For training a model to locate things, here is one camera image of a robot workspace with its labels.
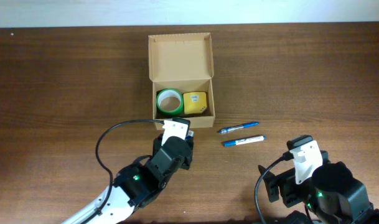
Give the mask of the blue white staples box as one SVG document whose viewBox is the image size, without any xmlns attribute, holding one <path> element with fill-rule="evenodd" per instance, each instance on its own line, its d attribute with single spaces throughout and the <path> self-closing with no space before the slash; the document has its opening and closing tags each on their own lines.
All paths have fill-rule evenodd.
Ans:
<svg viewBox="0 0 379 224">
<path fill-rule="evenodd" d="M 187 135 L 186 135 L 186 137 L 185 137 L 185 139 L 186 140 L 191 139 L 191 138 L 193 138 L 193 136 L 194 136 L 194 132 L 191 131 L 191 130 L 189 130 L 188 133 L 187 133 Z"/>
</svg>

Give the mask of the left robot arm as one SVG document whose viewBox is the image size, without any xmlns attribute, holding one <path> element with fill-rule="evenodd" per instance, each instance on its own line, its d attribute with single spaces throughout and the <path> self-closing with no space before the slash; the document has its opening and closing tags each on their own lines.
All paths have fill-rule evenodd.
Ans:
<svg viewBox="0 0 379 224">
<path fill-rule="evenodd" d="M 131 123 L 160 123 L 164 132 L 154 139 L 151 155 L 138 157 L 114 176 L 102 163 L 99 146 L 110 131 Z M 97 141 L 95 156 L 100 166 L 107 171 L 109 184 L 94 201 L 64 222 L 119 223 L 157 199 L 175 172 L 190 169 L 194 137 L 189 128 L 188 119 L 173 118 L 164 121 L 137 119 L 107 129 Z"/>
</svg>

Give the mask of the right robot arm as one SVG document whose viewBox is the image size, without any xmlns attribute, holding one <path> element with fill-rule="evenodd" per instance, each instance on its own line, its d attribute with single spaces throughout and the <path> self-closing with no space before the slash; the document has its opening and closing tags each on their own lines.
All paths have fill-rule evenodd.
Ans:
<svg viewBox="0 0 379 224">
<path fill-rule="evenodd" d="M 288 151 L 271 165 L 258 167 L 254 192 L 258 200 L 260 184 L 265 184 L 270 202 L 281 199 L 287 208 L 304 204 L 303 213 L 295 210 L 279 223 L 379 223 L 379 209 L 369 201 L 366 186 L 343 162 L 332 163 L 310 135 L 286 145 Z"/>
</svg>

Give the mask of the green tape roll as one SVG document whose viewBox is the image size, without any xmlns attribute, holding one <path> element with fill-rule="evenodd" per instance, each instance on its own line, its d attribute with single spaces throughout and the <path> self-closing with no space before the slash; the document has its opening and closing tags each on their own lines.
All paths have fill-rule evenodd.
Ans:
<svg viewBox="0 0 379 224">
<path fill-rule="evenodd" d="M 184 110 L 182 93 L 174 88 L 166 88 L 160 91 L 156 97 L 158 110 L 166 115 L 180 115 Z"/>
</svg>

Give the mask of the yellow sticky note pad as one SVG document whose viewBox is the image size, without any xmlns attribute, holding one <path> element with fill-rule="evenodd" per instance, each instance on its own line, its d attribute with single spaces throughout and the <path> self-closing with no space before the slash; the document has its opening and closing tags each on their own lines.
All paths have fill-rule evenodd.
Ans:
<svg viewBox="0 0 379 224">
<path fill-rule="evenodd" d="M 184 93 L 183 98 L 185 114 L 201 114 L 207 109 L 206 92 Z"/>
</svg>

